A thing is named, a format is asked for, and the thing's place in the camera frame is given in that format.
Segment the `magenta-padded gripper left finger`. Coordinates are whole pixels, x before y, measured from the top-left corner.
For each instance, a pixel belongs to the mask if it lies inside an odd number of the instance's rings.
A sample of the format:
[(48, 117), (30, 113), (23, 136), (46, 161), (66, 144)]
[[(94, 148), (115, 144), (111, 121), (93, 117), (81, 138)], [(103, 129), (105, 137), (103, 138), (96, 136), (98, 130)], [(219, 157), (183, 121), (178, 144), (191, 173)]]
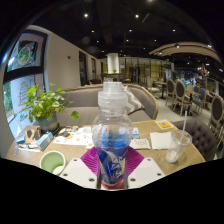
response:
[(60, 176), (81, 187), (97, 189), (100, 167), (95, 148), (89, 149), (81, 158), (72, 158)]

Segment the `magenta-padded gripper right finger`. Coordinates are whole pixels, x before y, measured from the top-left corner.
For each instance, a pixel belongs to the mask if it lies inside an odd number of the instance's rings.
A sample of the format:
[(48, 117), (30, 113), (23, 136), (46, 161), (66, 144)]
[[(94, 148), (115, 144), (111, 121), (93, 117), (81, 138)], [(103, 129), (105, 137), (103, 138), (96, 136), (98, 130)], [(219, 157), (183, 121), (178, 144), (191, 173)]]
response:
[(133, 148), (129, 148), (127, 151), (125, 172), (125, 189), (143, 187), (165, 176), (153, 158), (144, 158)]

